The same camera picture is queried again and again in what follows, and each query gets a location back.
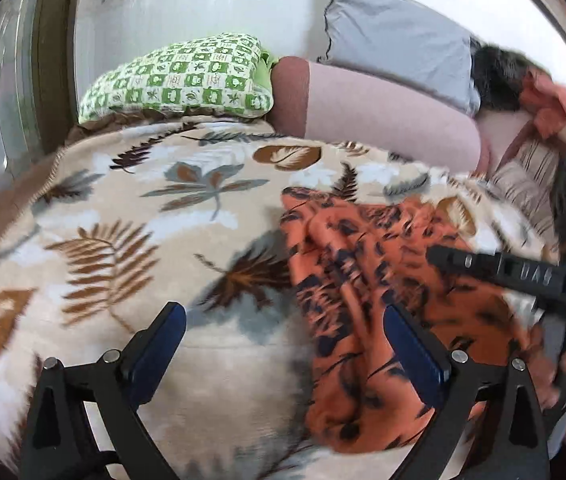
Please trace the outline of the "brown wooden glass door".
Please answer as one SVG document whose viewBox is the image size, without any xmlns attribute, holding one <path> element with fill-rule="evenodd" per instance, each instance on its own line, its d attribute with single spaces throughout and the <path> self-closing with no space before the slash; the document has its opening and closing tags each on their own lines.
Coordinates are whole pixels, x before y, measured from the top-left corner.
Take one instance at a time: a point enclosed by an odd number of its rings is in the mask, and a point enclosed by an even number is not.
<svg viewBox="0 0 566 480">
<path fill-rule="evenodd" d="M 0 194 L 77 122 L 77 0 L 0 0 Z"/>
</svg>

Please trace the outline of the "pink bolster pillow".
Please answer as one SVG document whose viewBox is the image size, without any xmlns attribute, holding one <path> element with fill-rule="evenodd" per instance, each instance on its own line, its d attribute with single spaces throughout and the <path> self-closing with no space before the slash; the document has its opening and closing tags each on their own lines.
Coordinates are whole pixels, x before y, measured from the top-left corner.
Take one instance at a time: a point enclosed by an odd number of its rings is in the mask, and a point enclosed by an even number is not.
<svg viewBox="0 0 566 480">
<path fill-rule="evenodd" d="M 457 172 L 484 174 L 489 143 L 476 122 L 402 84 L 285 56 L 271 73 L 278 133 L 323 142 L 355 141 Z"/>
</svg>

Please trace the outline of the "beige leaf pattern blanket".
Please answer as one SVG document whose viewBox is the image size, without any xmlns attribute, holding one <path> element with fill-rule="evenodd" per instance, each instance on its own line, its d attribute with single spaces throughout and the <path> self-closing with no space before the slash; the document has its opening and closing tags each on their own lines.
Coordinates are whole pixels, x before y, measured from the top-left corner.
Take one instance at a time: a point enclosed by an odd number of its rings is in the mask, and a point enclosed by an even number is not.
<svg viewBox="0 0 566 480">
<path fill-rule="evenodd" d="M 409 448 L 339 454 L 307 436 L 311 346 L 289 280 L 281 195 L 300 186 L 389 214 L 406 197 L 475 252 L 552 261 L 485 180 L 258 122 L 90 134 L 0 201 L 0 477 L 19 465 L 43 361 L 92 362 L 169 301 L 187 332 L 140 416 L 183 479 L 384 479 Z"/>
</svg>

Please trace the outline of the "striped beige pillow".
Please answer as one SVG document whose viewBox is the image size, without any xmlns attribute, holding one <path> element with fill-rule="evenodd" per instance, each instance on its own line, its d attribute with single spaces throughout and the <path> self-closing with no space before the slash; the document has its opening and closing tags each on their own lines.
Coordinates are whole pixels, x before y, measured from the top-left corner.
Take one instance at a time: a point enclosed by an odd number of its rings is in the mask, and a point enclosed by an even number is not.
<svg viewBox="0 0 566 480">
<path fill-rule="evenodd" d="M 524 214 L 548 252 L 558 251 L 550 203 L 559 154 L 537 140 L 525 141 L 518 152 L 504 162 L 490 182 Z"/>
</svg>

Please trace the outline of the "orange crumpled cloth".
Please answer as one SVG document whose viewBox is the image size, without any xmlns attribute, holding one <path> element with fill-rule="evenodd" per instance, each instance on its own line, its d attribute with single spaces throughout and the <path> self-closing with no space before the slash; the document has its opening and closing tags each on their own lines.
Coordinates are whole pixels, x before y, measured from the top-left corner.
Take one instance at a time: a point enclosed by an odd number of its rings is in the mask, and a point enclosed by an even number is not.
<svg viewBox="0 0 566 480">
<path fill-rule="evenodd" d="M 532 67 L 527 71 L 518 101 L 533 116 L 533 124 L 544 140 L 566 126 L 566 86 L 554 82 L 543 70 Z"/>
</svg>

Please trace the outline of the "grey pillow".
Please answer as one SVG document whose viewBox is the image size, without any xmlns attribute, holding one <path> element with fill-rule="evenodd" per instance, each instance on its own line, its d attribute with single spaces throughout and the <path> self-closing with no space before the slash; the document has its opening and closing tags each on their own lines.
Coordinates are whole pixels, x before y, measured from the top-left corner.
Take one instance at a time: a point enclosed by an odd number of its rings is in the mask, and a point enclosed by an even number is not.
<svg viewBox="0 0 566 480">
<path fill-rule="evenodd" d="M 398 82 L 475 115 L 472 37 L 413 0 L 330 0 L 318 62 Z"/>
</svg>

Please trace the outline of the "green white checkered pillow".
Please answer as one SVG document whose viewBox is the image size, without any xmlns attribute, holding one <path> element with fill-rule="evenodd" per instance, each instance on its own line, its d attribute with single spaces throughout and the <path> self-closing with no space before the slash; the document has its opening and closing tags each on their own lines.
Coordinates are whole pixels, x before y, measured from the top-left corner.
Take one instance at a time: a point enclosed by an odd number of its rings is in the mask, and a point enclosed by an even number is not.
<svg viewBox="0 0 566 480">
<path fill-rule="evenodd" d="M 82 96 L 78 120 L 136 110 L 259 118 L 274 104 L 275 64 L 277 58 L 248 34 L 169 44 L 100 75 Z"/>
</svg>

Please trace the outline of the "orange black floral garment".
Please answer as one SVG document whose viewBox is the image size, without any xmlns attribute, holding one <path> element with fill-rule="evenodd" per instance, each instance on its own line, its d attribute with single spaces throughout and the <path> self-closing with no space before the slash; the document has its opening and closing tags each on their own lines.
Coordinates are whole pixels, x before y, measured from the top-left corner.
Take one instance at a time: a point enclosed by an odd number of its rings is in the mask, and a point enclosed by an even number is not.
<svg viewBox="0 0 566 480">
<path fill-rule="evenodd" d="M 306 425 L 334 452 L 411 444 L 432 418 L 397 356 L 398 338 L 385 333 L 394 307 L 477 363 L 502 365 L 530 346 L 502 289 L 428 262 L 432 246 L 464 247 L 433 205 L 355 204 L 311 188 L 287 188 L 282 203 L 289 274 L 313 347 Z"/>
</svg>

